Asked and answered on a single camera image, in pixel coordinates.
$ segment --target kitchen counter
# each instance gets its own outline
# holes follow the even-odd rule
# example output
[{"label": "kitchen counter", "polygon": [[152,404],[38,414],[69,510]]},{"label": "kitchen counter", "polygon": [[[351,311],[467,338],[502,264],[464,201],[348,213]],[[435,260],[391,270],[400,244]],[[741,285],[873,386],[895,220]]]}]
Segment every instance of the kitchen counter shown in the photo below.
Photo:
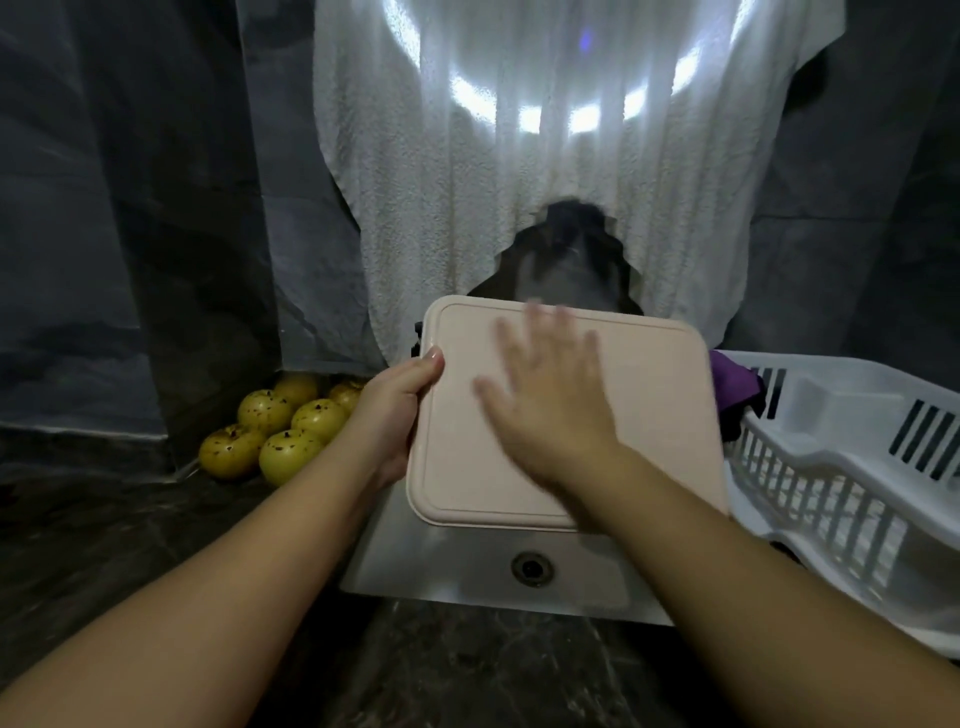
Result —
[{"label": "kitchen counter", "polygon": [[[0,491],[0,683],[216,539],[269,488],[24,477]],[[687,726],[735,718],[667,627],[325,589],[251,725]]]}]

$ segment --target pink lid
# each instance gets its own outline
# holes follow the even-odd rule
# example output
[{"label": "pink lid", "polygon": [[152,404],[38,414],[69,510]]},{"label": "pink lid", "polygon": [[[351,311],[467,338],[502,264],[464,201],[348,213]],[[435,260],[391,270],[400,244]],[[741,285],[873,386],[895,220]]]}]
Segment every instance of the pink lid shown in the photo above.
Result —
[{"label": "pink lid", "polygon": [[[423,398],[407,469],[414,511],[437,525],[575,530],[560,503],[503,454],[470,389],[478,375],[506,377],[493,343],[502,316],[522,328],[522,303],[446,296],[423,321],[422,350],[444,350],[446,369]],[[607,396],[621,442],[728,512],[723,450],[707,347],[677,321],[573,309],[596,330]]]}]

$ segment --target light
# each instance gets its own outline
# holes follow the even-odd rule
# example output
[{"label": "light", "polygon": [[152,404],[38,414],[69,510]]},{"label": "light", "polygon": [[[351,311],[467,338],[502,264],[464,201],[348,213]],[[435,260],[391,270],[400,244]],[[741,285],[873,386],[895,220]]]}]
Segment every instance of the light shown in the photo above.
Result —
[{"label": "light", "polygon": [[600,105],[587,104],[574,109],[567,126],[571,134],[594,131],[600,126]]},{"label": "light", "polygon": [[403,55],[420,70],[420,31],[399,0],[383,0],[383,16]]},{"label": "light", "polygon": [[527,133],[540,133],[540,107],[520,108],[520,130]]},{"label": "light", "polygon": [[754,10],[756,10],[756,0],[740,0],[740,7],[736,9],[736,18],[733,20],[733,30],[730,33],[730,45],[736,43],[736,39],[743,33]]},{"label": "light", "polygon": [[695,45],[689,53],[677,61],[677,67],[673,72],[672,94],[680,93],[690,85],[697,73],[698,65],[700,65],[700,46]]},{"label": "light", "polygon": [[450,79],[450,95],[477,121],[496,125],[496,96],[489,90],[477,88],[462,76],[455,75]]},{"label": "light", "polygon": [[623,120],[632,119],[639,116],[643,111],[643,105],[647,103],[647,87],[645,85],[635,88],[633,91],[623,97]]}]

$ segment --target purple cloth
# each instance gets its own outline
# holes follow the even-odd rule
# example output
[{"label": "purple cloth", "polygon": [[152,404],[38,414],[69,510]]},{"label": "purple cloth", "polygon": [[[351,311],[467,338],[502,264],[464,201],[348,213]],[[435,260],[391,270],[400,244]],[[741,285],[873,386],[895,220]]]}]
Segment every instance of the purple cloth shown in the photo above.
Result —
[{"label": "purple cloth", "polygon": [[713,374],[713,395],[717,400],[717,412],[723,412],[760,394],[760,377],[720,352],[710,352],[710,371]]}]

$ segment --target sink drain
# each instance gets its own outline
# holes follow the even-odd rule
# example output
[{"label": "sink drain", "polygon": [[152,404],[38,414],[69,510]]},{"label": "sink drain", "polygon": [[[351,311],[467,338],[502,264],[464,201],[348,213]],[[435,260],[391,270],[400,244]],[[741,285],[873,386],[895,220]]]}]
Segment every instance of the sink drain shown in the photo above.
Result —
[{"label": "sink drain", "polygon": [[553,581],[553,564],[536,551],[523,551],[510,564],[514,578],[526,587],[543,587]]}]

